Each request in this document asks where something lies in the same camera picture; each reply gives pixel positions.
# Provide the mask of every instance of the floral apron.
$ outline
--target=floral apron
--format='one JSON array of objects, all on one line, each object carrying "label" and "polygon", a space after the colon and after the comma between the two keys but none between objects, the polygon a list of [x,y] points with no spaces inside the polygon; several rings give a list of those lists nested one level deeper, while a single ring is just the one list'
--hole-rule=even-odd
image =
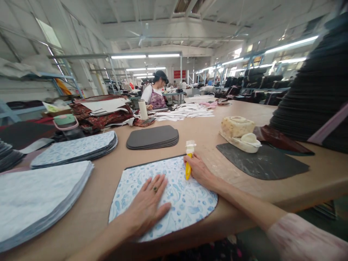
[{"label": "floral apron", "polygon": [[153,88],[152,88],[152,94],[151,94],[149,104],[151,104],[153,106],[153,109],[167,107],[166,101],[164,100],[164,97],[162,95],[154,92]]}]

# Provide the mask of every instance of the hand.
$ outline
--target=hand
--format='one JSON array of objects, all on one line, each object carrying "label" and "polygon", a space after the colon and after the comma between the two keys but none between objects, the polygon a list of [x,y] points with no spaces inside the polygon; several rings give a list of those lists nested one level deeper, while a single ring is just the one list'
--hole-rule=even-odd
[{"label": "hand", "polygon": [[129,208],[122,216],[126,226],[133,236],[141,237],[170,210],[171,203],[167,202],[157,209],[168,180],[165,175],[157,175],[151,182],[149,178],[138,192]]},{"label": "hand", "polygon": [[201,184],[203,187],[214,190],[214,181],[217,180],[217,177],[214,176],[208,167],[204,164],[203,160],[196,153],[190,158],[188,155],[184,156],[184,163],[189,163],[192,171],[191,175]]}]

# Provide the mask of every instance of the yellow marker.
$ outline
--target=yellow marker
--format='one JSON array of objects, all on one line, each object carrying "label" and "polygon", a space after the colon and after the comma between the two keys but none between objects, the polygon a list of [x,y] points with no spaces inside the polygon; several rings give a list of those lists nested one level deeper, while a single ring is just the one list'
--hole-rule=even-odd
[{"label": "yellow marker", "polygon": [[[192,154],[195,152],[195,141],[194,140],[190,140],[190,141],[186,141],[186,154],[192,158]],[[186,162],[186,180],[189,180],[190,175],[191,175],[191,166],[188,162]]]}]

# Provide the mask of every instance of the white sleeve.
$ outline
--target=white sleeve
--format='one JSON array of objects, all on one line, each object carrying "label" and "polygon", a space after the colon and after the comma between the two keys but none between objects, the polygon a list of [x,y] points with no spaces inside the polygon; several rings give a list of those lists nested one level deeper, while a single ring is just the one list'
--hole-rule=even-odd
[{"label": "white sleeve", "polygon": [[150,102],[150,98],[151,98],[151,94],[152,94],[152,86],[149,85],[145,88],[144,92],[141,95],[141,99],[144,99],[144,101],[149,104]]}]

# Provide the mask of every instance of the pink sleeve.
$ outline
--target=pink sleeve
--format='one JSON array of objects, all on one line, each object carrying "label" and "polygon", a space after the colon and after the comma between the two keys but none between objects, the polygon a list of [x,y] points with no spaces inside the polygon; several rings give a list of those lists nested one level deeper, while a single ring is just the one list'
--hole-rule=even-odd
[{"label": "pink sleeve", "polygon": [[296,214],[289,213],[273,224],[267,236],[283,261],[348,260],[348,243]]}]

